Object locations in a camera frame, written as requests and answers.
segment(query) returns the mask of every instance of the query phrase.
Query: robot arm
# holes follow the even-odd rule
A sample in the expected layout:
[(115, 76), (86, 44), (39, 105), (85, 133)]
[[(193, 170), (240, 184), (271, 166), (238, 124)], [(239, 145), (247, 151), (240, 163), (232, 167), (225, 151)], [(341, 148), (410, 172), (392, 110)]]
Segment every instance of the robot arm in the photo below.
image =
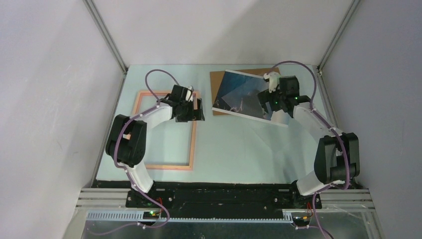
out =
[[(157, 125), (175, 118), (176, 122), (205, 120), (202, 109), (202, 99), (197, 99), (197, 109), (194, 109), (193, 88), (175, 85), (171, 94), (139, 115), (126, 128), (124, 134), (130, 137), (122, 138), (117, 152), (117, 164), (122, 166), (128, 176), (143, 192), (147, 193), (153, 180), (142, 161), (145, 155), (146, 134)], [(129, 121), (128, 116), (117, 115), (111, 127), (105, 147), (106, 154), (113, 156), (117, 139), (123, 126)]]
[[(296, 119), (318, 142), (314, 171), (296, 182), (298, 192), (302, 196), (310, 195), (327, 185), (344, 183), (346, 177), (359, 175), (357, 136), (354, 133), (344, 133), (335, 127), (328, 127), (327, 120), (312, 107), (309, 97), (300, 96), (299, 81), (296, 77), (281, 77), (280, 74), (271, 72), (264, 75), (264, 80), (269, 82), (269, 89), (258, 94), (263, 110), (268, 112), (267, 103), (271, 111), (283, 110)], [(341, 150), (333, 131), (340, 135), (346, 152)], [(343, 160), (345, 153), (349, 159), (349, 175), (346, 174)]]

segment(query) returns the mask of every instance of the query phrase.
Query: light blue table surface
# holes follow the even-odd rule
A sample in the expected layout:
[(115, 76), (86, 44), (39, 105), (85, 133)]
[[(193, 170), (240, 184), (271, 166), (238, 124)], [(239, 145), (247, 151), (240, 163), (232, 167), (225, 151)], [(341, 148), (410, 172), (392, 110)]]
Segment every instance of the light blue table surface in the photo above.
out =
[[(116, 109), (117, 114), (131, 115), (138, 91), (146, 90), (145, 74), (151, 69), (163, 69), (182, 86), (192, 85), (200, 91), (204, 103), (205, 121), (197, 123), (194, 169), (192, 171), (149, 170), (157, 181), (214, 183), (291, 183), (313, 170), (317, 142), (296, 120), (288, 127), (236, 116), (213, 116), (210, 71), (226, 69), (266, 68), (271, 65), (132, 65)], [(297, 76), (301, 95), (311, 96), (313, 80), (310, 73), (298, 65), (279, 67), (282, 76)], [(153, 90), (171, 90), (173, 81), (166, 74), (154, 72), (148, 77)], [(141, 109), (153, 104), (145, 98)], [(319, 90), (315, 106), (325, 115)], [(146, 163), (186, 163), (192, 123), (165, 122), (147, 137)], [(112, 158), (103, 154), (97, 180), (127, 180), (122, 169), (115, 168)]]

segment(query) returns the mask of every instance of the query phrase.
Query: orange square frame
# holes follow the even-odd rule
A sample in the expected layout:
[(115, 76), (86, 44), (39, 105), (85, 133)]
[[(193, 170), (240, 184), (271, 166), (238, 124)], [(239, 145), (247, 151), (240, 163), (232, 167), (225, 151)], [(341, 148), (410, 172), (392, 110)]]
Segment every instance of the orange square frame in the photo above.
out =
[[(166, 96), (170, 94), (170, 91), (155, 91), (154, 92), (157, 96)], [(139, 108), (141, 107), (142, 97), (144, 96), (152, 96), (152, 93), (149, 91), (139, 91), (136, 99), (135, 104), (133, 106), (132, 115), (138, 114)], [(200, 94), (198, 91), (193, 92), (194, 99), (200, 98)], [(194, 108), (196, 109), (197, 103), (194, 101)], [(171, 165), (171, 164), (145, 164), (147, 169), (162, 169), (162, 170), (186, 170), (190, 171), (193, 170), (194, 166), (194, 154), (195, 154), (195, 138), (197, 132), (197, 122), (192, 122), (192, 134), (191, 134), (191, 148), (189, 150), (189, 163), (188, 165)]]

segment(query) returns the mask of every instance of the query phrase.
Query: cardboard sheet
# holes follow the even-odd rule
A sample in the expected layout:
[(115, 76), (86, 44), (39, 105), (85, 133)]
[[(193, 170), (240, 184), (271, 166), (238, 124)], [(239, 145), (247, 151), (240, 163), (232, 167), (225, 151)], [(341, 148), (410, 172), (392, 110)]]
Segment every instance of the cardboard sheet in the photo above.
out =
[[(247, 69), (247, 70), (236, 70), (243, 73), (248, 73), (257, 76), (263, 76), (267, 73), (270, 68), (260, 68), (260, 69)], [(274, 69), (275, 72), (280, 73), (279, 68)], [(223, 81), (224, 71), (211, 71), (210, 80), (211, 80), (211, 105), (214, 104), (215, 98), (217, 97), (218, 89), (220, 88), (221, 82)], [(213, 116), (227, 115), (223, 112), (212, 111)]]

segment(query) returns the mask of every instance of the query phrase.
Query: red wire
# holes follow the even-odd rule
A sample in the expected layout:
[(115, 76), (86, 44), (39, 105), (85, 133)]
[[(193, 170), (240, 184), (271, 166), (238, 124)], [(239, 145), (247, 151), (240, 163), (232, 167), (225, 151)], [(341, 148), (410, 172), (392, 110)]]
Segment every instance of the red wire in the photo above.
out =
[(310, 203), (308, 203), (308, 208), (311, 210), (311, 215), (310, 215), (310, 217), (312, 217), (312, 216), (314, 215), (314, 212), (312, 211), (312, 206), (311, 206), (311, 204), (310, 204)]
[(160, 201), (160, 204), (163, 205), (163, 200), (161, 198), (158, 198), (158, 200)]

